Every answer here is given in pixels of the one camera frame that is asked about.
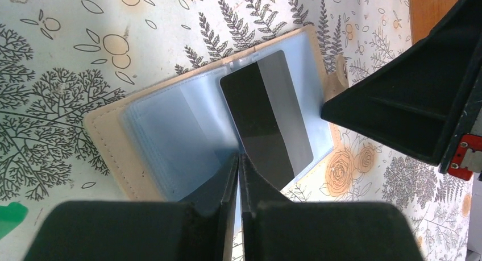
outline brown wooden surface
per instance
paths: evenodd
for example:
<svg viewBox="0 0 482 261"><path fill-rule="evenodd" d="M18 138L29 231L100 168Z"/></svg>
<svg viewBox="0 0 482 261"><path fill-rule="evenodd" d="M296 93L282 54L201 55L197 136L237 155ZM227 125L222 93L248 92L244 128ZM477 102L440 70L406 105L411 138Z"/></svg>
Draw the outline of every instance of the brown wooden surface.
<svg viewBox="0 0 482 261"><path fill-rule="evenodd" d="M455 2L457 0L410 0L413 43L427 36Z"/></svg>

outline green plastic object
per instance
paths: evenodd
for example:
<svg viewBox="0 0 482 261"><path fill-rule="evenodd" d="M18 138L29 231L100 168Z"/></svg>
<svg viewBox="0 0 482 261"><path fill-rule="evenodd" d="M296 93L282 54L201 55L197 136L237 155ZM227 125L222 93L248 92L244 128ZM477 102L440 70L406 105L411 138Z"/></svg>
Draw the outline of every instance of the green plastic object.
<svg viewBox="0 0 482 261"><path fill-rule="evenodd" d="M0 239L15 229L27 216L28 209L18 202L0 206Z"/></svg>

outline patterned fabric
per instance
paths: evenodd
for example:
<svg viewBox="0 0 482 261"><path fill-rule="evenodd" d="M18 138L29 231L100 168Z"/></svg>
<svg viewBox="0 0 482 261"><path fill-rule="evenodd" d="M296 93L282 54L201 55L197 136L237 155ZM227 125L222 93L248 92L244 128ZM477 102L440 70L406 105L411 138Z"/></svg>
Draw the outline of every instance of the patterned fabric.
<svg viewBox="0 0 482 261"><path fill-rule="evenodd" d="M330 72L344 55L350 84L412 43L408 0L0 0L0 13L0 205L28 208L0 238L1 260L20 259L60 202L125 199L82 128L87 112L307 24ZM464 259L471 182L333 132L335 150L287 197L389 201L427 260Z"/></svg>

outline stitching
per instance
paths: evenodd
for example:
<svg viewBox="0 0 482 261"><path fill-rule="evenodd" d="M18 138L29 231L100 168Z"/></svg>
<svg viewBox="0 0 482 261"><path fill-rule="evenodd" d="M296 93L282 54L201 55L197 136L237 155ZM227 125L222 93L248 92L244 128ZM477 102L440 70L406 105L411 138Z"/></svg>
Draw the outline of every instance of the stitching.
<svg viewBox="0 0 482 261"><path fill-rule="evenodd" d="M116 111L116 110L121 109L121 108L123 108L123 107L125 107L125 106L116 107L115 109L112 109L112 110L109 110L109 111L107 111L107 112L104 112L104 113L102 113L101 115L96 116L94 119L92 119L92 122L91 122L91 123L92 123L95 131L97 132L97 134L99 134L99 136L101 136L101 137L100 137L100 138L101 138L101 141L102 141L102 143L104 144L104 146L107 148L107 152L109 153L109 155L110 155L110 157L112 158L115 166L116 166L117 169L119 170L120 175L122 176L122 178L123 178L124 181L126 182L127 186L129 186L129 189L131 189L131 192L132 192L132 194L134 195L134 197L135 197L136 199L138 199L138 196L137 196L136 192L134 191L134 189L133 189L132 186L130 185L129 181L126 179L126 176L124 175L124 172L122 171L121 166L120 166L119 163L117 163L117 161L115 160L114 155L113 155L112 152L110 151L110 148L108 147L106 141L104 140L104 138L102 137L99 129L97 129L97 126L95 125L95 120L96 120L97 118L100 118L100 117L104 116L104 115L107 114L107 113L110 113L110 112L112 112L112 111Z"/></svg>

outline beige wallet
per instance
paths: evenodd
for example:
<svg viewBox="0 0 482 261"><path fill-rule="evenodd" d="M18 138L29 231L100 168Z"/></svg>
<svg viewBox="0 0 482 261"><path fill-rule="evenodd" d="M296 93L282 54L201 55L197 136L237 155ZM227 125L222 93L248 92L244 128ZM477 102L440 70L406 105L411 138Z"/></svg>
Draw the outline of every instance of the beige wallet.
<svg viewBox="0 0 482 261"><path fill-rule="evenodd" d="M308 33L310 38L313 55L316 63L318 64L319 77L322 81L323 95L325 100L329 100L348 87L344 58L339 55L336 58L336 71L332 74L327 74L323 56L319 51L315 27L305 26L268 42L231 55L225 59L216 61L175 78L163 81L147 89L130 94L124 99L100 107L99 109L93 110L87 114L84 119L84 125L88 130L95 146L98 148L107 167L114 175L120 187L125 191L126 195L132 200L165 200L165 197L155 186L155 182L149 175L146 166L141 161L139 155L137 154L137 150L131 144L129 137L124 130L124 126L121 124L119 115L129 103L156 90L166 88L167 86L182 80L186 80L187 78L193 77L199 73L212 70L234 60L246 57L260 49L273 45L291 36L298 35L302 32Z"/></svg>

